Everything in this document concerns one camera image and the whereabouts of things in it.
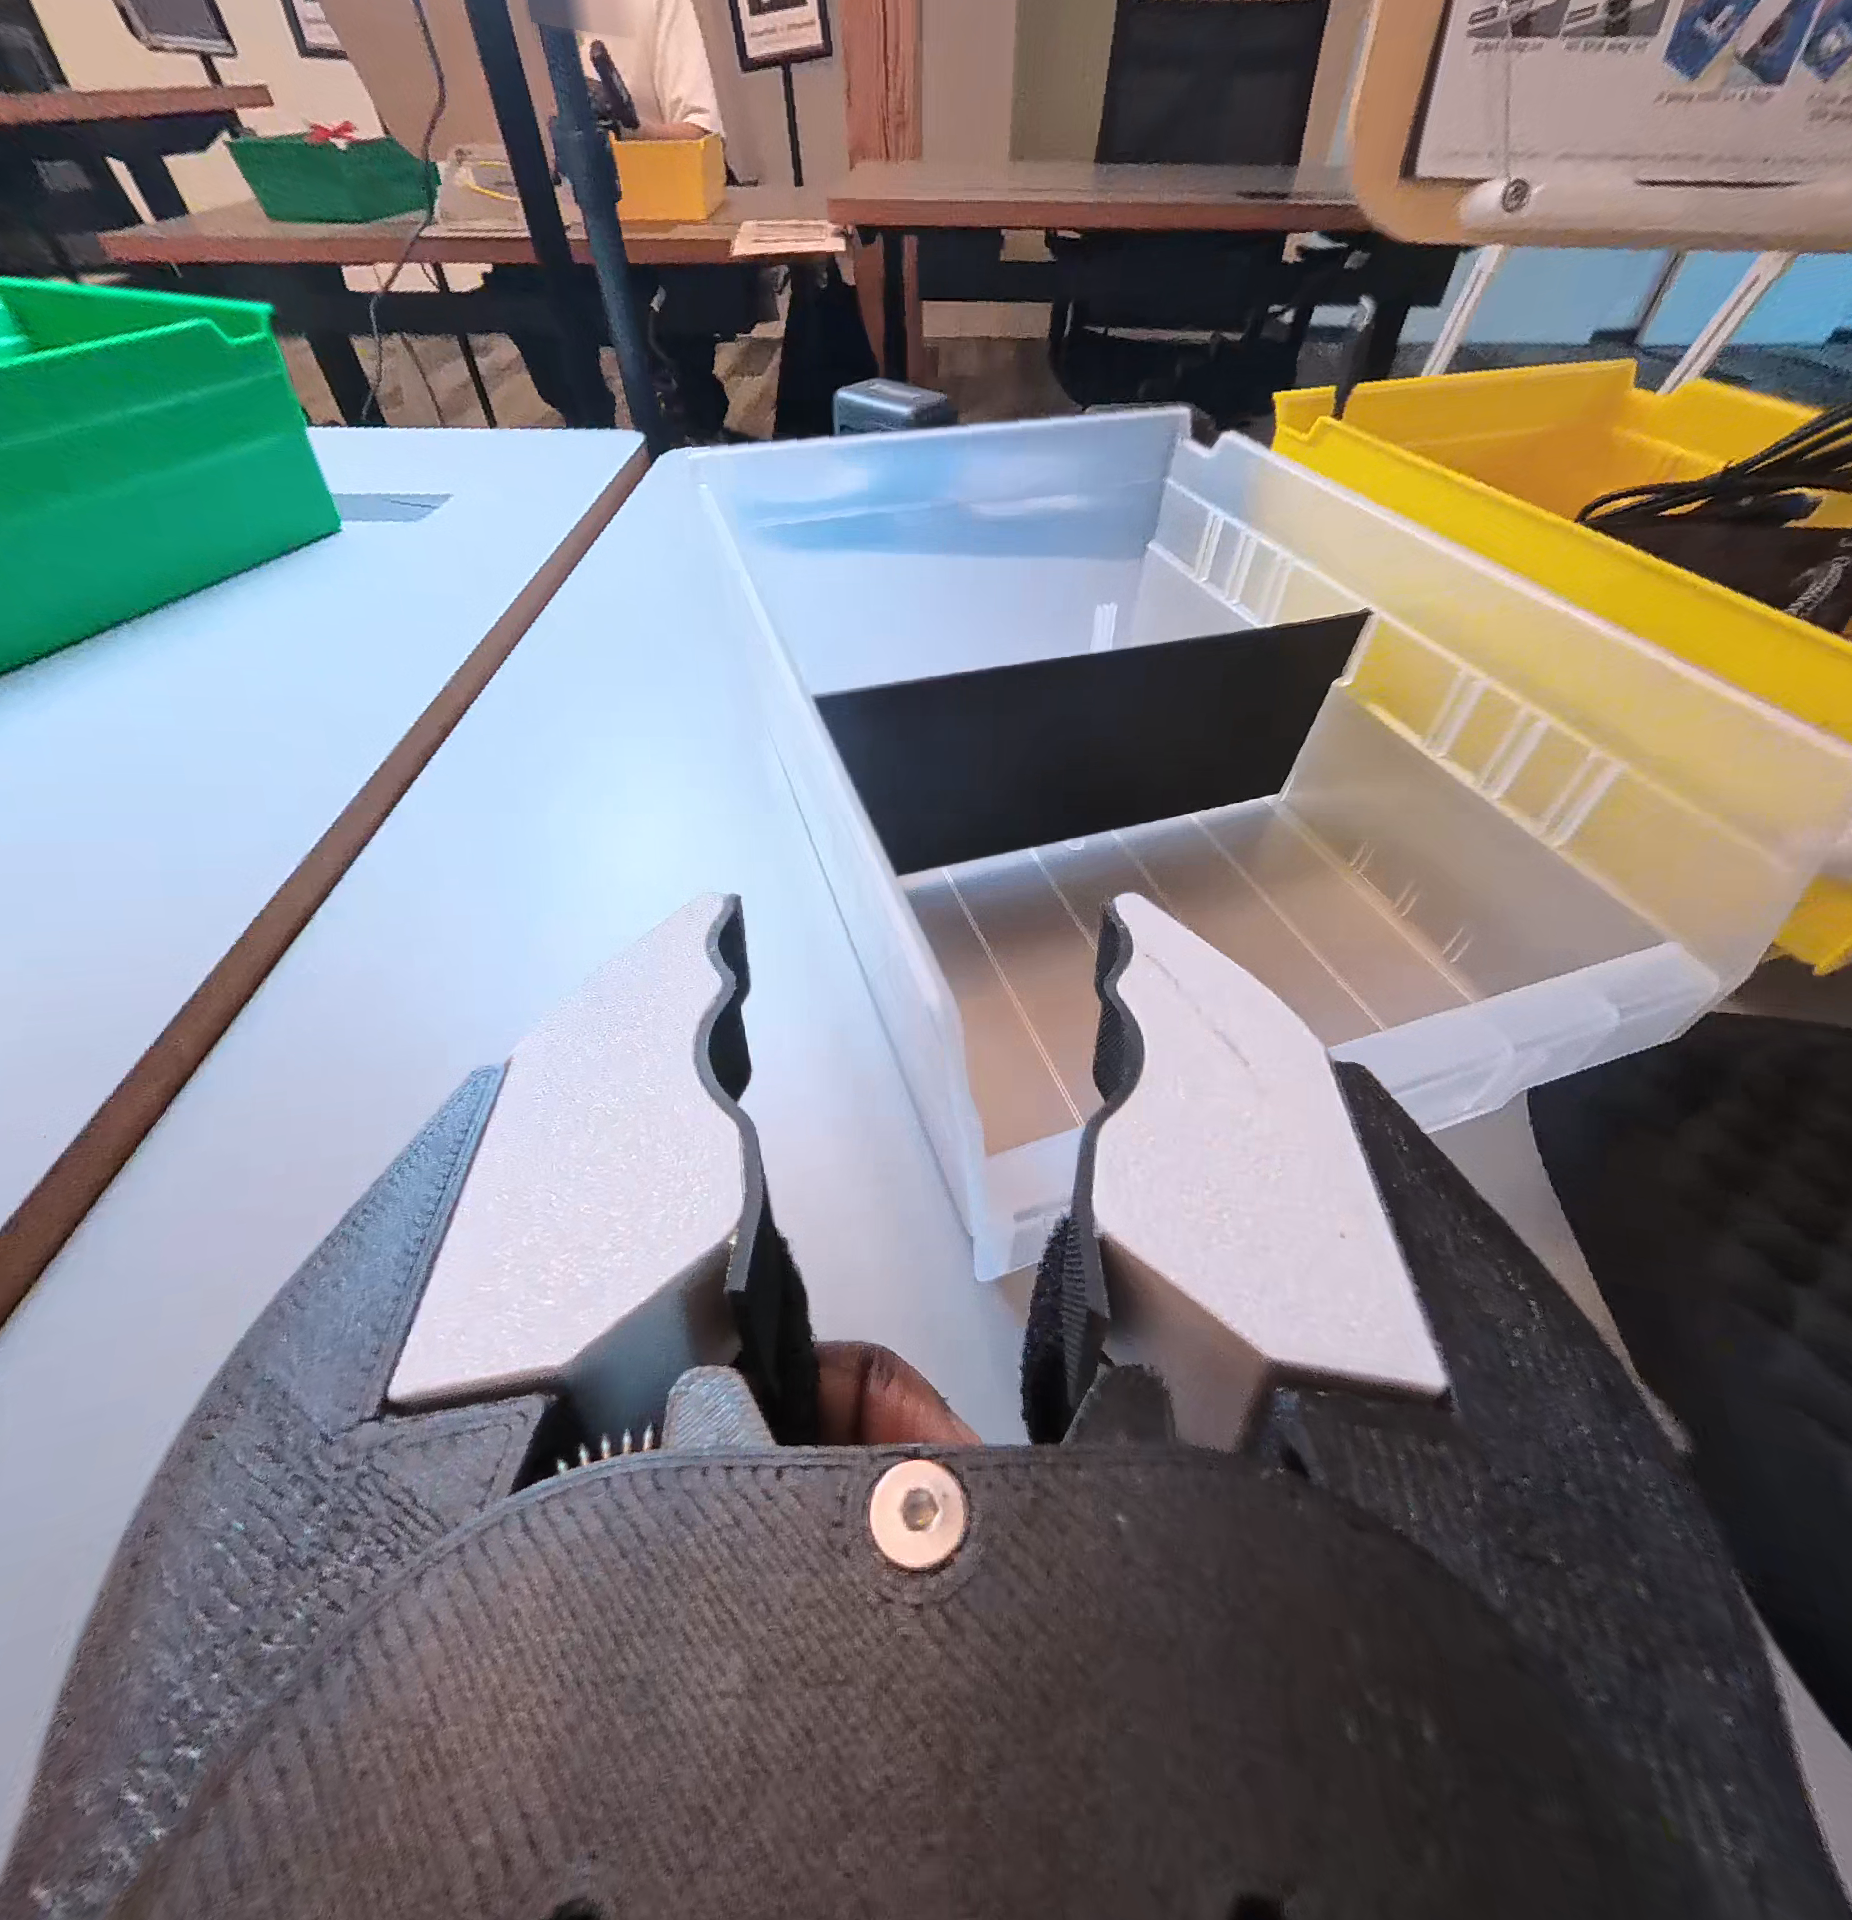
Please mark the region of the grey power box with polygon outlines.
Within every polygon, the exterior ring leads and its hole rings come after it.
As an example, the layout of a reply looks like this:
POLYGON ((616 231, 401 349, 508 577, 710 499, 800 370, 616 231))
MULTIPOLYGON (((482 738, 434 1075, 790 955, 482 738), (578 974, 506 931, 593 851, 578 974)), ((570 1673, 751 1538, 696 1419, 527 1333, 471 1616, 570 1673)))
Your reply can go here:
POLYGON ((845 384, 832 397, 832 435, 855 438, 936 430, 959 423, 959 410, 940 391, 891 378, 845 384))

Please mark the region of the black framed sign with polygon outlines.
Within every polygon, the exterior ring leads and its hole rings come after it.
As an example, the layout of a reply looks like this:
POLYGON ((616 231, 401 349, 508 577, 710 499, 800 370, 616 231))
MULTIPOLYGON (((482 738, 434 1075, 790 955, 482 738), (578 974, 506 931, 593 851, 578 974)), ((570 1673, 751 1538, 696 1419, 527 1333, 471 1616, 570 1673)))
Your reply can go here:
POLYGON ((731 3, 742 71, 822 61, 834 55, 829 4, 820 0, 731 3))

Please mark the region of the clear plastic bin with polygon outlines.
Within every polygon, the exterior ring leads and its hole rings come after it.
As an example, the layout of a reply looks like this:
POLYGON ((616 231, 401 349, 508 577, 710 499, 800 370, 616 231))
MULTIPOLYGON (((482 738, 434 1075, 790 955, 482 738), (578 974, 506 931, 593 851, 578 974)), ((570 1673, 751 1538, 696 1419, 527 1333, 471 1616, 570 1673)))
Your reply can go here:
POLYGON ((1852 745, 1324 475, 1117 410, 690 459, 759 703, 973 1244, 1037 1261, 1141 896, 1426 1131, 1679 1037, 1852 825, 1852 745), (827 693, 1371 614, 1273 799, 896 876, 827 693))

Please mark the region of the black office chair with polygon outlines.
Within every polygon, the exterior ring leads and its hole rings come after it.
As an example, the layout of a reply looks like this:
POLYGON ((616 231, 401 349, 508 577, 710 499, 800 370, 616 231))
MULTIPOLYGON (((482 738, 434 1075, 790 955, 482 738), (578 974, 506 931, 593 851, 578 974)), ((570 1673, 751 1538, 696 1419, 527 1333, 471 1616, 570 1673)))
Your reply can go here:
MULTIPOLYGON (((1123 3, 1099 164, 1295 165, 1328 4, 1123 3)), ((1325 304, 1410 304, 1416 251, 1375 231, 1048 236, 1058 273, 1050 365, 1084 408, 1179 403, 1247 430, 1295 385, 1325 304)))

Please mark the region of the wooden document stand board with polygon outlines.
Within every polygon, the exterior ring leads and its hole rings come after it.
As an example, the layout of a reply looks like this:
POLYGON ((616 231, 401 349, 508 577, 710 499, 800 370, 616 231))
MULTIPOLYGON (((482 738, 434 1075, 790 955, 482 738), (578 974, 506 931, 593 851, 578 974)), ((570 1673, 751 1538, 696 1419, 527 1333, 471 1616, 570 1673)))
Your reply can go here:
POLYGON ((1652 183, 1627 172, 1423 178, 1419 122, 1448 4, 1375 4, 1346 118, 1369 223, 1419 246, 1852 254, 1852 174, 1795 183, 1652 183))

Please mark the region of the small yellow box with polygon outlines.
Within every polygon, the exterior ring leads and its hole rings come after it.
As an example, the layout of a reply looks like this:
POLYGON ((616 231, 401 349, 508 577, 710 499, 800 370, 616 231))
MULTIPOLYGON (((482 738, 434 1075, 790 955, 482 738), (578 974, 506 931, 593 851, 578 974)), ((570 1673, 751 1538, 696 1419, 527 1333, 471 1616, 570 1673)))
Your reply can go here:
POLYGON ((729 191, 721 134, 697 139, 608 137, 619 176, 623 221, 634 226, 700 226, 713 221, 729 191))

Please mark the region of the white metal stand base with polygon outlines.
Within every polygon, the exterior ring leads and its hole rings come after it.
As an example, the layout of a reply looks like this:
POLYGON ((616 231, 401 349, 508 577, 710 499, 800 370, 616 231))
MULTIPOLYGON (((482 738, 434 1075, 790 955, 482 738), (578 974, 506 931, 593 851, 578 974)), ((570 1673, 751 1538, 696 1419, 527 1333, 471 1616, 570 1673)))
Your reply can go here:
MULTIPOLYGON (((1518 250, 1505 246, 1477 250, 1477 258, 1467 272, 1459 295, 1454 301, 1433 346, 1423 360, 1421 378, 1443 378, 1454 369, 1454 360, 1465 346, 1467 330, 1474 325, 1488 286, 1516 251, 1518 250)), ((1739 326, 1756 314, 1756 307, 1777 286, 1797 258, 1799 254, 1777 250, 1758 254, 1748 272, 1669 370, 1658 392, 1662 397, 1673 395, 1692 382, 1709 376, 1739 326)))

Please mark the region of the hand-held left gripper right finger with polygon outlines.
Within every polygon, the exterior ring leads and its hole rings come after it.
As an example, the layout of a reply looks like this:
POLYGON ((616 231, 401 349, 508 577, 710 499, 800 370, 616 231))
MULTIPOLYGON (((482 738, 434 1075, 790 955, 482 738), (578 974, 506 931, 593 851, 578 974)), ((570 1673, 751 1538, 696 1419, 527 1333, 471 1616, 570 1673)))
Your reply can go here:
POLYGON ((1241 1450, 1281 1390, 1452 1396, 1343 1067, 1257 976, 1154 901, 1103 911, 1099 1109, 1041 1254, 1024 1341, 1035 1444, 1088 1437, 1135 1374, 1165 1437, 1241 1450))

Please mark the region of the black USB hub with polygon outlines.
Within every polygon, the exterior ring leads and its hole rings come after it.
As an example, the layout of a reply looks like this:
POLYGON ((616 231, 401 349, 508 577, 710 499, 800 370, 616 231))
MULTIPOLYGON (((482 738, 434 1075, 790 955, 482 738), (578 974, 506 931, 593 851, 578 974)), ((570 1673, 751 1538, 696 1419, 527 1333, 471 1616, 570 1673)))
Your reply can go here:
POLYGON ((1742 514, 1655 516, 1597 530, 1756 604, 1852 635, 1852 528, 1742 514))

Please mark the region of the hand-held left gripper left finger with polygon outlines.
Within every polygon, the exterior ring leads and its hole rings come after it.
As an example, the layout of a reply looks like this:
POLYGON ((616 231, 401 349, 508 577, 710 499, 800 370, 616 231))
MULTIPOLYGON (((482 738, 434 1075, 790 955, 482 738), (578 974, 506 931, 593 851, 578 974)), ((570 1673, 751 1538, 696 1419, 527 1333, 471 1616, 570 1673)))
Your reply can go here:
POLYGON ((592 1444, 732 1366, 770 1435, 819 1441, 819 1344, 743 1095, 743 901, 700 896, 509 1055, 389 1381, 399 1413, 519 1396, 592 1444))

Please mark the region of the black foam pad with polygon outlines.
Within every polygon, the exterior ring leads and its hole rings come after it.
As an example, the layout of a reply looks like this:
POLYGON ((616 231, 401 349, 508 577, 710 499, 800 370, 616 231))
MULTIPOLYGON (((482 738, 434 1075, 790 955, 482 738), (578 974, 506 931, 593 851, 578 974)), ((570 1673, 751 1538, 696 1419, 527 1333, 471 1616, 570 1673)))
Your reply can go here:
POLYGON ((1529 1095, 1742 1585, 1852 1750, 1852 1030, 1713 1015, 1529 1095))

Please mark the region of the large green plastic bin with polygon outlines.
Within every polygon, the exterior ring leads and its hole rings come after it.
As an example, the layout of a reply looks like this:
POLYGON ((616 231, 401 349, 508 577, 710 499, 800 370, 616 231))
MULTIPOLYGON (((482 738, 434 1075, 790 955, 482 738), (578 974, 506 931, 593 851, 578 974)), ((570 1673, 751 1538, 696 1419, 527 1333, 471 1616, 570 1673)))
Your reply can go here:
POLYGON ((0 676, 335 531, 270 304, 0 276, 0 676))

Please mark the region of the yellow plastic bin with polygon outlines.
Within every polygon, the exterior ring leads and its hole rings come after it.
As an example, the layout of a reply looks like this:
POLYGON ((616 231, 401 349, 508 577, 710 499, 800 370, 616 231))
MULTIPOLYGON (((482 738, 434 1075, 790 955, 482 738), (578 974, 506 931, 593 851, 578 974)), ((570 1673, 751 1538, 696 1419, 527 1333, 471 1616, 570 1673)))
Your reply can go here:
POLYGON ((1568 604, 1852 745, 1852 641, 1576 520, 1595 499, 1699 480, 1812 410, 1713 380, 1638 388, 1620 362, 1367 382, 1274 397, 1274 451, 1568 604))

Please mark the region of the person's left hand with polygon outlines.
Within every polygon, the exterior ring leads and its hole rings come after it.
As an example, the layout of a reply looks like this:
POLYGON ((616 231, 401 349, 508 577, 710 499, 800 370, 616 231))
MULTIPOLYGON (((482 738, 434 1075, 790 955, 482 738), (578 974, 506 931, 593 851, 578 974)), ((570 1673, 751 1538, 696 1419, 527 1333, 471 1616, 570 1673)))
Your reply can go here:
POLYGON ((976 1448, 963 1422, 909 1360, 863 1341, 822 1341, 819 1360, 819 1444, 832 1448, 976 1448))

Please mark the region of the small green bin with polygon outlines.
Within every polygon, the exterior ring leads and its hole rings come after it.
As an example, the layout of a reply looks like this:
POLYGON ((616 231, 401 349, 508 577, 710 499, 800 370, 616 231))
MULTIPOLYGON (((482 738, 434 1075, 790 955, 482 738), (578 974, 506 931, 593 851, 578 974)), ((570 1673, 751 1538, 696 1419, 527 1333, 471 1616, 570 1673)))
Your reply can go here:
POLYGON ((292 226, 367 226, 429 212, 442 167, 352 124, 296 134, 245 132, 227 153, 264 217, 292 226))

